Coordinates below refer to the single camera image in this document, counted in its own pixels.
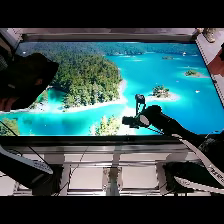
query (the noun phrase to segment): screen bezel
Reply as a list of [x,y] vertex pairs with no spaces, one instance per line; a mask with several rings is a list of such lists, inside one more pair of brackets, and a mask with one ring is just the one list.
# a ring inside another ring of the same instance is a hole
[[[184,43],[196,44],[205,63],[205,58],[192,35],[156,35],[156,34],[27,34],[23,42],[143,42],[143,43]],[[219,92],[214,83],[218,97]],[[161,135],[129,136],[0,136],[3,146],[109,146],[109,145],[157,145],[180,144],[179,140]]]

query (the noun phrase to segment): turquoise water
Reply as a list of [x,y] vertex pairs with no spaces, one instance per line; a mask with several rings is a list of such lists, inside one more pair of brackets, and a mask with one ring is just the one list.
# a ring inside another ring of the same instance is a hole
[[[137,56],[107,56],[121,69],[126,80],[123,95],[128,100],[125,104],[109,105],[75,113],[14,113],[4,114],[0,118],[16,118],[21,135],[39,136],[85,136],[89,135],[92,124],[100,122],[102,116],[119,116],[126,107],[135,109],[135,94],[147,96],[156,85],[164,85],[171,92],[178,94],[176,102],[150,102],[157,104],[168,116],[176,119],[185,128],[207,134],[224,127],[224,111],[213,86],[209,73],[200,54],[183,56],[168,54],[174,60],[163,60],[167,54],[148,53]],[[205,78],[186,77],[184,72],[197,70]],[[49,90],[51,111],[61,107],[63,93]],[[136,130],[138,135],[156,134],[147,129]]]

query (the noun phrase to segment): finger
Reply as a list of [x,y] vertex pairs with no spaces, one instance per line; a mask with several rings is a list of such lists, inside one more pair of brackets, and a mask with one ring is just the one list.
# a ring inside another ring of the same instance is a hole
[[11,97],[7,102],[5,106],[5,112],[9,112],[11,110],[12,104],[16,102],[18,97]]
[[8,98],[2,98],[0,99],[0,111],[4,111],[5,108],[5,102],[8,100]]

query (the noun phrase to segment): screen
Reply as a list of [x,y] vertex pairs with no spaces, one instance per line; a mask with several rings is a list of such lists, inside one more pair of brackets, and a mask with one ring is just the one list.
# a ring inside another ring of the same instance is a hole
[[[59,69],[29,108],[0,114],[20,136],[156,135],[121,122],[135,116],[136,94],[194,133],[224,127],[223,106],[195,43],[27,42],[16,53],[35,52]],[[13,134],[1,126],[0,135]]]

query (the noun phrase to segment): hand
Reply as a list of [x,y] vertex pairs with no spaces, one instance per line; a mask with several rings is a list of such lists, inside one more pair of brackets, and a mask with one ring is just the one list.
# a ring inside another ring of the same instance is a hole
[[0,111],[9,112],[12,108],[13,103],[18,100],[19,97],[10,97],[0,99]]
[[222,61],[221,58],[219,57],[221,52],[222,52],[222,49],[215,56],[215,58],[208,64],[208,70],[213,75],[224,76],[224,61]]

